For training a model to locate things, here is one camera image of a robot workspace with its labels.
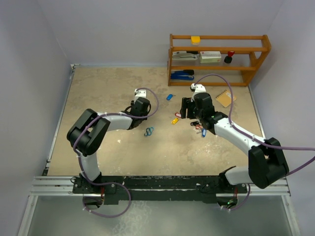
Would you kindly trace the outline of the black key fob with key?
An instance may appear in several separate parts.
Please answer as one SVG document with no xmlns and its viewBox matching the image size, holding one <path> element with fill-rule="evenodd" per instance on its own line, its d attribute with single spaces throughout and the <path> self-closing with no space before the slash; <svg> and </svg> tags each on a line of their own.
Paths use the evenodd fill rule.
<svg viewBox="0 0 315 236">
<path fill-rule="evenodd" d="M 194 122 L 191 122 L 190 125 L 191 126 L 197 126 L 197 125 L 199 125 L 199 122 L 198 121 L 194 121 Z"/>
</svg>

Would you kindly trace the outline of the yellow key tag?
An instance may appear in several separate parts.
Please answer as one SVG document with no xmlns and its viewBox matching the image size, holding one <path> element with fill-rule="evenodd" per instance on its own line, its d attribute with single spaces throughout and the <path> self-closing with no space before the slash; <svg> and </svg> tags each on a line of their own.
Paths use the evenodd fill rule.
<svg viewBox="0 0 315 236">
<path fill-rule="evenodd" d="M 179 119 L 178 119 L 178 118 L 175 118 L 175 119 L 173 119 L 173 120 L 171 121 L 171 124 L 172 124 L 172 125 L 175 125 L 178 121 L 179 121 Z"/>
</svg>

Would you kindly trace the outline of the blue key tag with keys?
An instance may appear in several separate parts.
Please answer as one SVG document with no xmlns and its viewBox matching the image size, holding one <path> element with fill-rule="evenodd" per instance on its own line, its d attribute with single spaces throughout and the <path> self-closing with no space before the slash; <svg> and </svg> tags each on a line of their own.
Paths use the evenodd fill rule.
<svg viewBox="0 0 315 236">
<path fill-rule="evenodd" d="M 206 137 L 206 133 L 207 133 L 206 129 L 201 129 L 200 131 L 197 132 L 197 134 L 200 134 L 202 138 Z"/>
</svg>

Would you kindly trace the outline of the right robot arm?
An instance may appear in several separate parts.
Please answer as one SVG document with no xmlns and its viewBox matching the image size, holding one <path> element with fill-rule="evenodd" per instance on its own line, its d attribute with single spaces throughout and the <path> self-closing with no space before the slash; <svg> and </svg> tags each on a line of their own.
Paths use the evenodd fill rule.
<svg viewBox="0 0 315 236">
<path fill-rule="evenodd" d="M 258 137 L 255 141 L 245 136 L 245 129 L 232 127 L 228 116 L 215 110 L 208 93 L 198 93 L 194 98 L 182 98 L 180 114 L 181 118 L 199 120 L 204 129 L 228 140 L 247 155 L 246 167 L 231 167 L 220 174 L 219 187 L 223 192 L 231 192 L 237 184 L 254 184 L 264 189 L 289 173 L 277 139 Z"/>
</svg>

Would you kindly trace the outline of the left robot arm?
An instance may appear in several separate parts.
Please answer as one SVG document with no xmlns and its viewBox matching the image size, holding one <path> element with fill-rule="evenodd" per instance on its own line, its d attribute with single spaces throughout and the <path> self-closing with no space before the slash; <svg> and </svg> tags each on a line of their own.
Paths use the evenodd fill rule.
<svg viewBox="0 0 315 236">
<path fill-rule="evenodd" d="M 113 130 L 132 130 L 147 119 L 150 101 L 140 97 L 118 114 L 98 114 L 86 109 L 67 133 L 67 140 L 77 155 L 84 187 L 91 193 L 101 188 L 101 171 L 97 151 L 105 134 Z"/>
</svg>

